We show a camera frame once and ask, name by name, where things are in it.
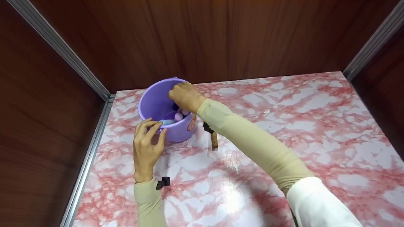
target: wooden stick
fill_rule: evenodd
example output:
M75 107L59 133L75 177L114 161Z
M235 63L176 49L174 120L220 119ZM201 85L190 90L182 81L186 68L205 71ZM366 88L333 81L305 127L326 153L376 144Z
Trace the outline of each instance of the wooden stick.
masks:
M217 143L217 133L216 133L216 132L213 132L213 133L210 135L210 140L211 140L211 142L212 142L212 150L214 150L214 149L216 149L216 148L219 147L219 145L218 145L218 143Z

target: wood grain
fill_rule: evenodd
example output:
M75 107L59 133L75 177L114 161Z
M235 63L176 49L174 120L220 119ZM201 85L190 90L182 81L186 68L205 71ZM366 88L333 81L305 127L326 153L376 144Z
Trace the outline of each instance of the wood grain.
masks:
M352 80L363 102L404 158L404 26Z
M32 0L110 92L344 70L398 0Z
M59 226L103 101L0 2L0 226Z

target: pink ball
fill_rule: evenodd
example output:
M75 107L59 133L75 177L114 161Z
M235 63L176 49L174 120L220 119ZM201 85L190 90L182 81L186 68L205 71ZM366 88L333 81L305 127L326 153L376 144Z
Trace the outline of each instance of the pink ball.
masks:
M176 113L174 116L174 121L178 122L180 121L184 116L181 113Z

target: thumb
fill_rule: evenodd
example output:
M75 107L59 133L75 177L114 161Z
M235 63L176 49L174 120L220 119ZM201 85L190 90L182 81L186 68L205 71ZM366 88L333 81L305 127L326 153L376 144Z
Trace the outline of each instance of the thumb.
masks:
M159 151L160 153L163 153L164 140L166 139L166 132L167 132L167 129L164 128L164 129L161 131L160 135L158 136L158 142L157 142L157 144L156 144L156 148L158 149L158 151Z

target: knuckle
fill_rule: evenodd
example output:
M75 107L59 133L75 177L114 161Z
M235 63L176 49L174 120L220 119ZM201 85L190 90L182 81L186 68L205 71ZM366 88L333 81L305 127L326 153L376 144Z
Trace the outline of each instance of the knuckle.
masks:
M147 146L149 143L147 142L147 140L141 139L141 140L139 141L139 144L140 144L141 146L145 147L145 146Z

